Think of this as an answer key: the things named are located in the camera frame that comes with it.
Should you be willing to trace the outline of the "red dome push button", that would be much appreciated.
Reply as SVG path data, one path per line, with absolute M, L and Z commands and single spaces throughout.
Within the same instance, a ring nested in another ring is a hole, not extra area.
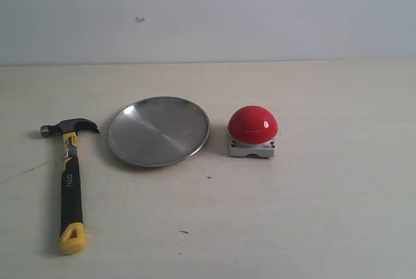
M 257 105 L 238 109 L 231 116 L 227 130 L 231 157 L 253 155 L 269 159 L 275 156 L 279 125 L 268 109 Z

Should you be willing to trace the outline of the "yellow black claw hammer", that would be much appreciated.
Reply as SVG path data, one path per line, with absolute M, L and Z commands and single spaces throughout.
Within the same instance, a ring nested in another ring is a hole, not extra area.
M 59 248 L 64 255 L 76 254 L 86 247 L 77 155 L 79 131 L 99 133 L 97 124 L 85 118 L 63 120 L 56 125 L 44 125 L 40 128 L 43 137 L 61 135 L 63 140 Z

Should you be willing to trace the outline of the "round stainless steel plate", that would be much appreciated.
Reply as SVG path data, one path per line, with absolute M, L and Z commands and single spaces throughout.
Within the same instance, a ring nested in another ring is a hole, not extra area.
M 197 153 L 209 133 L 209 118 L 199 105 L 179 97 L 157 96 L 120 111 L 109 125 L 107 144 L 129 165 L 157 168 Z

